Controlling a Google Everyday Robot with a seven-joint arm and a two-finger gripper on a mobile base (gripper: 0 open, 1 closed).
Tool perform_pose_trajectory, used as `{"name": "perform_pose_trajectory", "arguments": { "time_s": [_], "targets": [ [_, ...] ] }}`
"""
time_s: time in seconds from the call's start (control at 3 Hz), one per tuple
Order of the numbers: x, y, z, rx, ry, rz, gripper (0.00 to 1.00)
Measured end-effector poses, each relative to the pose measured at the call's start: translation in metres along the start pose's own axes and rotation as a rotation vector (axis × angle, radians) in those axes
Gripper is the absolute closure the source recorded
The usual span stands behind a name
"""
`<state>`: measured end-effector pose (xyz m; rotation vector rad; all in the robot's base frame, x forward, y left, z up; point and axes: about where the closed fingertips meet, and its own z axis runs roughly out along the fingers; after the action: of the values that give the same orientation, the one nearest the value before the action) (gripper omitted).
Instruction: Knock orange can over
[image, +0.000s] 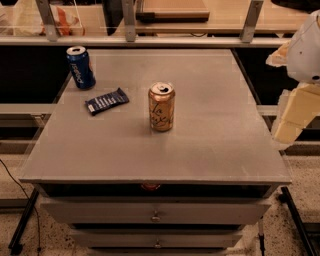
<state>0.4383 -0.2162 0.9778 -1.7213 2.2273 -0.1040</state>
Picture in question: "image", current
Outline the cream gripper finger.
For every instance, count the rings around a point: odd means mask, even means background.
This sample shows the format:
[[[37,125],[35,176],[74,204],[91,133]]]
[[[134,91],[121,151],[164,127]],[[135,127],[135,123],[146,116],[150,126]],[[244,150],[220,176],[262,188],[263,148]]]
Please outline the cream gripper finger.
[[[299,83],[279,97],[272,137],[280,144],[292,144],[302,130],[320,113],[320,86]]]
[[[273,67],[281,67],[287,65],[287,52],[290,42],[284,43],[276,51],[268,56],[266,64]]]

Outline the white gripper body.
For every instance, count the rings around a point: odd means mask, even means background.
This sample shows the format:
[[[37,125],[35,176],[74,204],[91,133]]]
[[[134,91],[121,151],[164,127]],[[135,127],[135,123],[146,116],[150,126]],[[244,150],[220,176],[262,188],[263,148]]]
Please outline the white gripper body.
[[[291,38],[288,76],[298,82],[320,83],[320,10],[312,12]]]

